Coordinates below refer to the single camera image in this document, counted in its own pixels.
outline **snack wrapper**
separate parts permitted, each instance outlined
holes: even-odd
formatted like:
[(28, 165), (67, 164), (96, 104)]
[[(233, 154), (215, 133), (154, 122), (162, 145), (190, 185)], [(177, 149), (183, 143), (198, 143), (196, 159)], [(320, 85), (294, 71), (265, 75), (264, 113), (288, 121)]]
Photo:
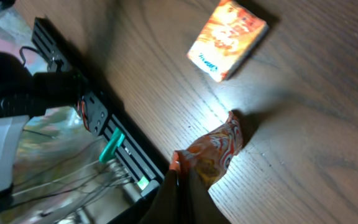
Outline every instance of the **snack wrapper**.
[(220, 127), (198, 138), (188, 149), (175, 151), (170, 169), (176, 170), (181, 179), (194, 169), (205, 186), (210, 188), (226, 173), (231, 159), (242, 145), (239, 120), (230, 111), (227, 121)]
[(234, 0), (221, 0), (187, 57), (220, 82), (239, 66), (267, 29), (265, 21)]

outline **wooden table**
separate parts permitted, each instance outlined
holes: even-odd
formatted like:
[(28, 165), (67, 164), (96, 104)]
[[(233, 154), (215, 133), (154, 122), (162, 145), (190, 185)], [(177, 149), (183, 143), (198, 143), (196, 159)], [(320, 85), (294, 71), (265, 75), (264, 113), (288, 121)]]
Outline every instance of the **wooden table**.
[(255, 0), (279, 18), (217, 84), (186, 57), (218, 0), (21, 0), (103, 71), (169, 159), (229, 110), (259, 124), (210, 190), (233, 223), (358, 223), (358, 1)]

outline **teal handle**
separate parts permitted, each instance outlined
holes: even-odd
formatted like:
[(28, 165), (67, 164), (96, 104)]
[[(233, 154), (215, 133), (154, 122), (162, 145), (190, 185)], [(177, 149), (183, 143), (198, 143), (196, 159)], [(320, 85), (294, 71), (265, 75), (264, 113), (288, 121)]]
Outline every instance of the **teal handle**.
[(110, 141), (107, 143), (106, 147), (104, 147), (103, 152), (99, 156), (99, 161), (103, 164), (107, 163), (111, 159), (116, 157), (115, 153), (118, 147), (125, 140), (125, 135), (119, 128), (116, 128), (112, 133)]

